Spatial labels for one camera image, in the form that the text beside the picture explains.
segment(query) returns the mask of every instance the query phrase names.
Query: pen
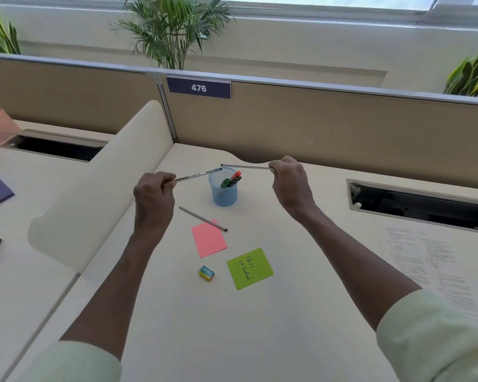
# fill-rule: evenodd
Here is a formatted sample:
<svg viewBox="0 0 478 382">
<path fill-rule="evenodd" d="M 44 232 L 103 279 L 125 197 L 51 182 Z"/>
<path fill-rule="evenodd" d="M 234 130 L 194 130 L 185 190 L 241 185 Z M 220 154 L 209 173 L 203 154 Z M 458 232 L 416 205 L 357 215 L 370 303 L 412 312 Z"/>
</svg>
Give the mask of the pen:
<svg viewBox="0 0 478 382">
<path fill-rule="evenodd" d="M 214 172 L 219 172 L 220 170 L 223 170 L 223 168 L 217 167 L 216 169 L 209 170 L 208 172 L 197 173 L 197 174 L 193 174 L 192 176 L 177 178 L 176 181 L 185 181 L 185 180 L 189 180 L 189 179 L 192 179 L 192 178 L 204 176 L 204 175 L 206 175 L 206 174 L 211 174 L 211 173 L 214 173 Z"/>
<path fill-rule="evenodd" d="M 195 216 L 196 218 L 200 218 L 202 221 L 205 221 L 206 223 L 211 224 L 211 225 L 215 226 L 215 227 L 218 228 L 218 229 L 221 229 L 223 232 L 228 232 L 228 229 L 227 229 L 227 228 L 223 228 L 223 226 L 218 225 L 218 224 L 215 224 L 215 223 L 213 223 L 211 220 L 208 220 L 207 218 L 204 218 L 204 217 L 202 217 L 202 216 L 197 215 L 197 213 L 193 213 L 192 211 L 187 210 L 186 208 L 183 208 L 182 206 L 179 206 L 179 209 L 182 210 L 182 211 L 184 211 L 184 212 L 186 212 L 186 213 L 189 213 L 189 214 L 192 215 L 192 216 Z"/>
<path fill-rule="evenodd" d="M 267 169 L 269 170 L 270 167 L 263 167 L 263 166 L 241 166 L 241 165 L 228 165 L 226 163 L 221 164 L 222 167 L 237 167 L 237 168 L 245 168 L 245 169 Z"/>
</svg>

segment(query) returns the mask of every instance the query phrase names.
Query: pink sticky note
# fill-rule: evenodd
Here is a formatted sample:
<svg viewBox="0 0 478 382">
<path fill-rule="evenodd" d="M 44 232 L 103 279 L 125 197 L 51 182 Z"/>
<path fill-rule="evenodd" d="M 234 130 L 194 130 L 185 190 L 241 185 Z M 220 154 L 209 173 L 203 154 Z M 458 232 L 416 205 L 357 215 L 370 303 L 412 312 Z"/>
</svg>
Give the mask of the pink sticky note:
<svg viewBox="0 0 478 382">
<path fill-rule="evenodd" d="M 195 244 L 197 244 L 198 256 L 205 257 L 227 248 L 227 243 L 221 234 L 221 230 L 208 223 L 203 223 L 191 228 Z"/>
</svg>

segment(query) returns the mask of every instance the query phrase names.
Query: eraser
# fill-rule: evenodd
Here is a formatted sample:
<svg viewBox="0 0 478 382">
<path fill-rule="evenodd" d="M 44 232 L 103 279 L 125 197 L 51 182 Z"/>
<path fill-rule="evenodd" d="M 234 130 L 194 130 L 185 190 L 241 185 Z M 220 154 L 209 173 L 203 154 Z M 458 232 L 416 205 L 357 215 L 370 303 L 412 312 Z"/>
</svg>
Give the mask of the eraser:
<svg viewBox="0 0 478 382">
<path fill-rule="evenodd" d="M 202 268 L 200 268 L 198 273 L 200 274 L 200 276 L 202 276 L 208 282 L 210 282 L 211 279 L 214 277 L 214 271 L 211 271 L 205 265 Z"/>
</svg>

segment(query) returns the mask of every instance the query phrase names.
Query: blue pen holder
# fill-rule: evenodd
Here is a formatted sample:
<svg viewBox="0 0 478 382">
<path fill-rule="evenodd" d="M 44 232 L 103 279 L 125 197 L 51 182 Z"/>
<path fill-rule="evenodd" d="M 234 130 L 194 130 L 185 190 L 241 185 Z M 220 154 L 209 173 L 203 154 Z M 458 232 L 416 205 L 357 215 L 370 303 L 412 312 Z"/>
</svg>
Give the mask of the blue pen holder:
<svg viewBox="0 0 478 382">
<path fill-rule="evenodd" d="M 209 174 L 209 184 L 212 189 L 212 199 L 214 203 L 223 208 L 232 206 L 237 201 L 237 182 L 231 187 L 221 187 L 221 183 L 234 175 L 236 171 L 229 167 L 223 167 L 219 172 Z"/>
</svg>

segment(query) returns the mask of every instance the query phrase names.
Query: white desk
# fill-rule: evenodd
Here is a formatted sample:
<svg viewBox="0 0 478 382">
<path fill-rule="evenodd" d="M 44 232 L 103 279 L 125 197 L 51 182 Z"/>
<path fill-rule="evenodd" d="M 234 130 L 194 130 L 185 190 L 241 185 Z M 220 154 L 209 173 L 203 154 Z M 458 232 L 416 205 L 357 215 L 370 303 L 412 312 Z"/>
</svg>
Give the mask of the white desk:
<svg viewBox="0 0 478 382">
<path fill-rule="evenodd" d="M 103 141 L 89 131 L 16 121 L 31 128 Z M 26 231 L 87 163 L 0 148 L 0 179 L 15 196 L 0 204 L 0 379 L 72 282 L 75 272 L 30 247 Z"/>
<path fill-rule="evenodd" d="M 219 150 L 175 144 L 158 170 L 184 176 L 220 163 L 244 164 Z M 374 216 L 348 208 L 347 178 L 478 198 L 478 190 L 305 165 L 318 205 L 340 227 L 379 252 Z M 123 357 L 124 381 L 396 381 L 338 276 L 299 224 L 281 208 L 268 171 L 245 170 L 239 199 L 219 208 L 207 177 L 180 182 L 176 209 L 154 251 L 136 301 Z M 200 259 L 189 208 L 229 228 L 228 245 Z M 128 209 L 47 322 L 10 380 L 64 333 L 124 249 L 133 230 Z M 456 230 L 464 270 L 478 276 L 478 233 Z M 226 261 L 261 247 L 274 276 L 237 291 Z M 210 282 L 202 265 L 216 272 Z"/>
</svg>

